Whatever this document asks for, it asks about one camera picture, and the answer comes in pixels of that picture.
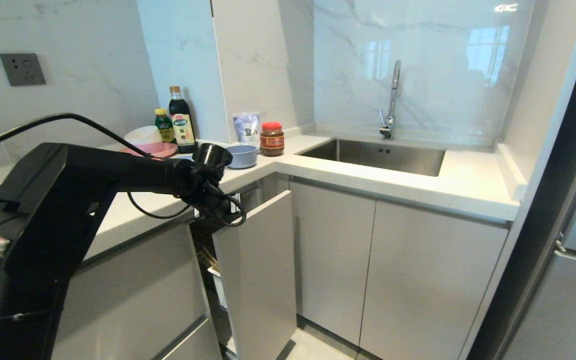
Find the bottle label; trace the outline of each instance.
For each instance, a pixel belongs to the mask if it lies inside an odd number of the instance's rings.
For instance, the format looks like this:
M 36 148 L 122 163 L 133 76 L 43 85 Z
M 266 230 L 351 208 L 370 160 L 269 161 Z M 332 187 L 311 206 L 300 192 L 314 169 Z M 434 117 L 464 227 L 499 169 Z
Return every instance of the bottle label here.
M 261 136 L 261 147 L 264 149 L 278 149 L 284 147 L 284 135 Z
M 195 134 L 190 124 L 189 114 L 172 115 L 172 127 L 174 128 L 174 138 L 179 146 L 195 144 Z
M 260 139 L 256 125 L 253 123 L 244 123 L 241 126 L 241 130 L 241 142 L 243 144 L 255 146 L 259 150 Z
M 175 132 L 167 125 L 165 125 L 165 127 L 160 126 L 159 133 L 161 134 L 161 139 L 164 142 L 172 142 L 175 139 Z

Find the plastic bag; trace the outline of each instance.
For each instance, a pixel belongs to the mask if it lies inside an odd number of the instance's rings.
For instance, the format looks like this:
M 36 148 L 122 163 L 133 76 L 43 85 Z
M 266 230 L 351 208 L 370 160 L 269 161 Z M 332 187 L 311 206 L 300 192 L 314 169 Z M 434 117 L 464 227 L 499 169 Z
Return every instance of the plastic bag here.
M 239 142 L 255 146 L 256 149 L 259 150 L 261 147 L 259 112 L 240 112 L 234 114 L 233 120 L 235 122 L 235 131 L 239 137 Z

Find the electrical outlet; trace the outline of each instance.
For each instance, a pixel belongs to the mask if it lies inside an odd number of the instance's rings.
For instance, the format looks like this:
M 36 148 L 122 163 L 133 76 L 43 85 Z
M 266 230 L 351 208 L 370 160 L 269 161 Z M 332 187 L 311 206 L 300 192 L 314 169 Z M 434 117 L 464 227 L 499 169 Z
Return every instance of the electrical outlet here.
M 0 54 L 10 86 L 44 85 L 44 73 L 37 54 Z

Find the chrome faucet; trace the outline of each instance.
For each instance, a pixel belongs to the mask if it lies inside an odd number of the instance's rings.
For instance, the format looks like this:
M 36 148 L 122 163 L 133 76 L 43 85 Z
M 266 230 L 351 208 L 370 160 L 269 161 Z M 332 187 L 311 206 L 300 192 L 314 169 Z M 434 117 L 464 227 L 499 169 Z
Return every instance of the chrome faucet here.
M 395 70 L 392 73 L 392 86 L 390 89 L 390 107 L 388 109 L 388 117 L 384 119 L 382 109 L 379 109 L 379 116 L 381 116 L 381 133 L 384 139 L 391 139 L 393 137 L 393 129 L 395 127 L 395 101 L 397 99 L 397 89 L 400 88 L 400 72 L 402 71 L 402 62 L 397 60 L 395 62 Z

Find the bottle cap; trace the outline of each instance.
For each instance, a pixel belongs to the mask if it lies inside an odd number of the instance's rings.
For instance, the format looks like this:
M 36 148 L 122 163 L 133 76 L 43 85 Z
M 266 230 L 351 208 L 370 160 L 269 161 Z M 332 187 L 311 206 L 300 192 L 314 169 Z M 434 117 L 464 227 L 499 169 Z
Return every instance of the bottle cap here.
M 277 130 L 281 130 L 282 125 L 277 121 L 268 121 L 261 124 L 261 130 L 263 132 L 276 132 Z

